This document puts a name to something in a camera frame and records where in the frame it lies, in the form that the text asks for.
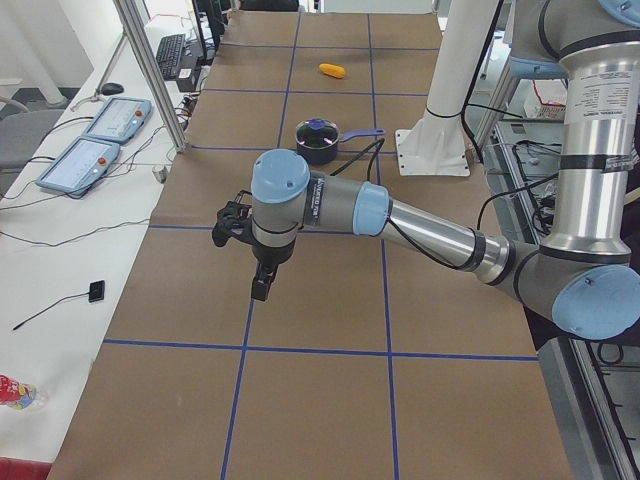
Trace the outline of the glass pot lid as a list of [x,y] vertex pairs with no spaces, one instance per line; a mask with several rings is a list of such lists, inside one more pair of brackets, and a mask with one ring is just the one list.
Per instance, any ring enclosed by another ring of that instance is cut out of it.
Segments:
[[313,118],[296,126],[295,139],[299,146],[310,149],[324,149],[339,141],[338,126],[327,119]]

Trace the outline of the dark blue pot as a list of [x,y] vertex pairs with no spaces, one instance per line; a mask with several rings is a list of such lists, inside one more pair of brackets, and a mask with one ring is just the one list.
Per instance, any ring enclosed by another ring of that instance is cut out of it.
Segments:
[[320,166],[336,158],[340,143],[353,138],[385,134],[384,129],[358,129],[342,133],[336,123],[323,118],[313,118],[296,126],[296,151],[309,165]]

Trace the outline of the small black square sensor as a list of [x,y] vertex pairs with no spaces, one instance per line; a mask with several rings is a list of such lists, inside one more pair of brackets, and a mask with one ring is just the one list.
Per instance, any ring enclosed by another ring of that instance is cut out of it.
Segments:
[[104,280],[93,281],[89,285],[88,301],[95,303],[105,298],[106,282]]

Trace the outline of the upper teach pendant tablet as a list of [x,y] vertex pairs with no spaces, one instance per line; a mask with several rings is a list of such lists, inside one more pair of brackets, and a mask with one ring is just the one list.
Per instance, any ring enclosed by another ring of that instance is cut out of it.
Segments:
[[150,100],[111,97],[93,117],[83,135],[124,145],[137,135],[151,111]]

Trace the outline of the teach pendant tablet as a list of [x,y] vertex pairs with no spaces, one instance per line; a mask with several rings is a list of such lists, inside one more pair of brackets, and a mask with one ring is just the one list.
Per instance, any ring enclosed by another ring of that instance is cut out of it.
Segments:
[[76,138],[38,177],[36,185],[82,196],[101,179],[119,157],[117,143],[87,136]]
[[150,100],[111,97],[93,117],[83,135],[124,145],[137,135],[151,111]]

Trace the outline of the lower teach pendant tablet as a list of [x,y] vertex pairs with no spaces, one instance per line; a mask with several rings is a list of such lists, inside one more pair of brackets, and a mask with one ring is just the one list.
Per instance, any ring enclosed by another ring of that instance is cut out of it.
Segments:
[[82,196],[101,179],[119,157],[117,143],[87,136],[76,138],[38,177],[36,185]]

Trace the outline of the black keyboard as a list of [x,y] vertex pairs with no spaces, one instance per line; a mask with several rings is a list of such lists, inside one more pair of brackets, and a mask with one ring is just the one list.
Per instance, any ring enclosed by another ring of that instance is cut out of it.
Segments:
[[184,46],[184,34],[173,34],[161,38],[155,58],[164,80],[175,79],[178,75]]

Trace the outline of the black computer mouse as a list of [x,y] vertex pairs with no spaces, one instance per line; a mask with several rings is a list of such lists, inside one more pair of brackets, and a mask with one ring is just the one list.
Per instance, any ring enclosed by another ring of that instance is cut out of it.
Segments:
[[104,96],[118,95],[124,92],[124,86],[116,82],[106,82],[102,85],[100,92]]

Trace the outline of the red plastic bottle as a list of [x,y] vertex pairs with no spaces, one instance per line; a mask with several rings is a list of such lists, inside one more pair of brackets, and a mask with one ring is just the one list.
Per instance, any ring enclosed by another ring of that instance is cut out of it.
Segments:
[[2,406],[17,411],[32,412],[43,408],[48,402],[47,392],[35,385],[18,381],[4,374],[0,376],[0,384]]

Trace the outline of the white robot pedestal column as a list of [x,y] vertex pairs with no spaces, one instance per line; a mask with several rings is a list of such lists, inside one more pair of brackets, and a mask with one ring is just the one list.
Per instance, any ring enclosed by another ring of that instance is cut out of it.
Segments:
[[502,5],[499,0],[450,3],[424,114],[412,128],[395,132],[402,176],[470,175],[464,109]]

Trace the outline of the aluminium frame post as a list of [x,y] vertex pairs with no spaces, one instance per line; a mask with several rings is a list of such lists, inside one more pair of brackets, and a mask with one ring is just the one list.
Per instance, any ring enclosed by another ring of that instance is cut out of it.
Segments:
[[177,119],[165,81],[162,78],[155,55],[150,47],[138,8],[134,1],[129,0],[114,0],[113,3],[124,32],[131,44],[134,56],[150,88],[163,125],[169,134],[175,151],[182,153],[187,147],[186,137]]

